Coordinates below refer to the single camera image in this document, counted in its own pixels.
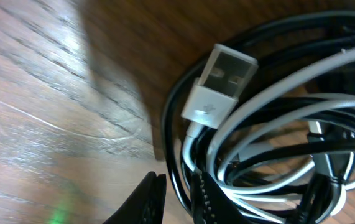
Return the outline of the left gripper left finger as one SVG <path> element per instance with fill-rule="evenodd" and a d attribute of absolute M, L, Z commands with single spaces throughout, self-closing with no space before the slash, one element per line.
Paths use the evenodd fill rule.
<path fill-rule="evenodd" d="M 161 224 L 167 177 L 148 172 L 127 200 L 103 224 Z"/>

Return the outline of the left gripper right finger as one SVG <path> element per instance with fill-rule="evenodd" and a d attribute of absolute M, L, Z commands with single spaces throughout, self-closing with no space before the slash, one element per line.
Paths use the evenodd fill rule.
<path fill-rule="evenodd" d="M 207 172 L 192 175 L 190 196 L 194 224 L 253 224 Z"/>

